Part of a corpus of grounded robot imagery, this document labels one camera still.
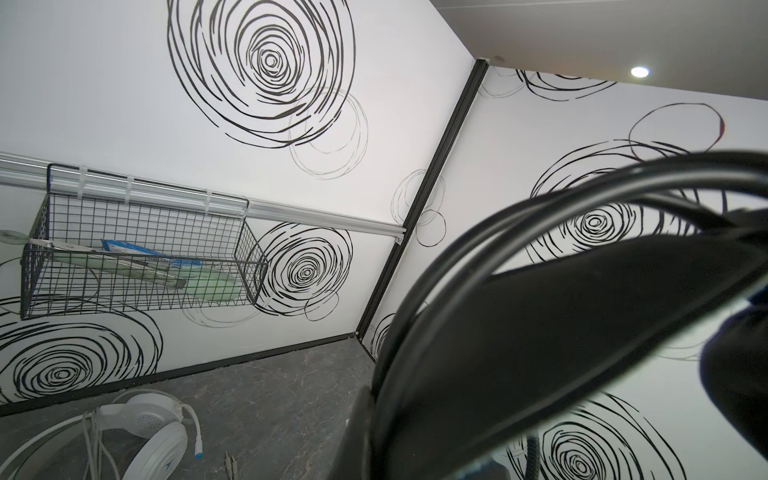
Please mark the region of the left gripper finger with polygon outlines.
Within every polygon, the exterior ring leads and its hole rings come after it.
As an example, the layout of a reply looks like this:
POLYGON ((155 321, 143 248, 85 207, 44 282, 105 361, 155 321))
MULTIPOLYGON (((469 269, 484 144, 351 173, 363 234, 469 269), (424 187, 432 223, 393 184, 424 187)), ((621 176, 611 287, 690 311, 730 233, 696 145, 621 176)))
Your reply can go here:
POLYGON ((327 476, 329 480, 371 478, 371 425, 374 407, 375 401, 370 387, 363 386, 357 395, 349 423, 327 476))

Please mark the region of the black blue headphones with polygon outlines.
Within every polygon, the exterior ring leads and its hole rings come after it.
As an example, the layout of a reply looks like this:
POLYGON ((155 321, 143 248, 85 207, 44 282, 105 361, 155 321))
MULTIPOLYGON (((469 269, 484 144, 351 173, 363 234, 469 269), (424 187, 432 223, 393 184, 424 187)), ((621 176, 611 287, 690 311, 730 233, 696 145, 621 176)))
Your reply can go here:
POLYGON ((699 378, 765 453, 767 213, 718 214, 683 197, 693 189, 765 197, 767 158, 702 152, 621 168, 508 207, 454 241, 400 304, 378 356, 370 479, 496 477, 492 452, 516 438, 526 441, 526 478, 549 466, 640 470, 604 414, 538 428, 739 299, 748 306, 705 345, 699 378), (694 233, 504 269, 555 228, 612 204, 670 213, 694 233))

